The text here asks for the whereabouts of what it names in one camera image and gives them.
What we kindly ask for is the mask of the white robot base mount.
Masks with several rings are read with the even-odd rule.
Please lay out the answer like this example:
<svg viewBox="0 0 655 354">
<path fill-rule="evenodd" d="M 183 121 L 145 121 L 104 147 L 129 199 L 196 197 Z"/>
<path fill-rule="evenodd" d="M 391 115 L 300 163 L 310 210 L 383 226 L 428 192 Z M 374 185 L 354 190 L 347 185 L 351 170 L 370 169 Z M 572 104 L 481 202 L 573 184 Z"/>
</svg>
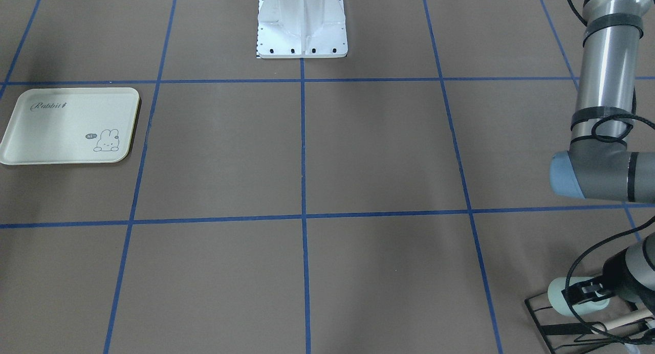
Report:
<svg viewBox="0 0 655 354">
<path fill-rule="evenodd" d="M 348 55 L 344 0 L 258 0 L 256 56 L 262 59 Z"/>
</svg>

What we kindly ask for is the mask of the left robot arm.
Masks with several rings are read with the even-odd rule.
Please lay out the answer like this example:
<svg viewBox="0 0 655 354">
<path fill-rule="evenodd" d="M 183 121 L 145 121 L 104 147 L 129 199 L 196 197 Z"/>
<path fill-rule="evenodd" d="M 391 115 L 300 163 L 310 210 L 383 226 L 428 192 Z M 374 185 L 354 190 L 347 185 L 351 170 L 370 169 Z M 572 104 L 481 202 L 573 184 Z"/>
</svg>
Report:
<svg viewBox="0 0 655 354">
<path fill-rule="evenodd" d="M 629 151 L 637 121 L 636 68 L 643 16 L 653 0 L 583 0 L 581 65 L 569 149 L 550 164 L 550 184 L 571 198 L 653 203 L 653 153 Z"/>
</svg>

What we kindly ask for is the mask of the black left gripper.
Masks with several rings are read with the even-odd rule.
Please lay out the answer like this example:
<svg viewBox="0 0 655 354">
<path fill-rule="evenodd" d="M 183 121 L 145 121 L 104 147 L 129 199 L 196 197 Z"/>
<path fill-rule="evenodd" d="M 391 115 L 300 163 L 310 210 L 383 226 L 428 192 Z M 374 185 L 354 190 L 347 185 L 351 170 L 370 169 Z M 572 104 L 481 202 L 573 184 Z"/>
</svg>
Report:
<svg viewBox="0 0 655 354">
<path fill-rule="evenodd" d="M 642 240 L 604 263 L 600 277 L 564 279 L 566 301 L 600 301 L 607 290 L 654 313 L 654 243 Z"/>
</svg>

